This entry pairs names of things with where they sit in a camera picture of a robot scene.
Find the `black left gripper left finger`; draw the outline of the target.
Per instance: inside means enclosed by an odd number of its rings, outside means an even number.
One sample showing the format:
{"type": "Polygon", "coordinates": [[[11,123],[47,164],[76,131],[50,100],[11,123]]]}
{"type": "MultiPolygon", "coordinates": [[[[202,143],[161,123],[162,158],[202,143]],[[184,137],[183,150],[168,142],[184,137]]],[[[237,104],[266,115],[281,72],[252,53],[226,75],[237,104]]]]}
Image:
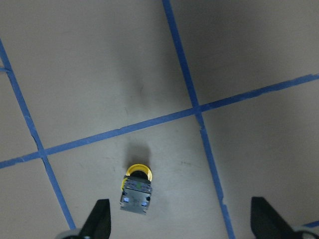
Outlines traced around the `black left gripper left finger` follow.
{"type": "Polygon", "coordinates": [[[89,217],[83,225],[79,238],[108,239],[111,234],[111,211],[109,199],[96,202],[89,217]]]}

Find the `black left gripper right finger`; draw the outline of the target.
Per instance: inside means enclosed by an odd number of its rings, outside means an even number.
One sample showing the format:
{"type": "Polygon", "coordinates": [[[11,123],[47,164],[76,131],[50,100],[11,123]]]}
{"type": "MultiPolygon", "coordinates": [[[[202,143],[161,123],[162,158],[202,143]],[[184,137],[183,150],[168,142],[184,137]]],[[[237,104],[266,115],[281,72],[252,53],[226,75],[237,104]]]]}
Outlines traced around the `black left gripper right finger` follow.
{"type": "Polygon", "coordinates": [[[263,197],[252,197],[250,226],[257,239],[302,239],[263,197]]]}

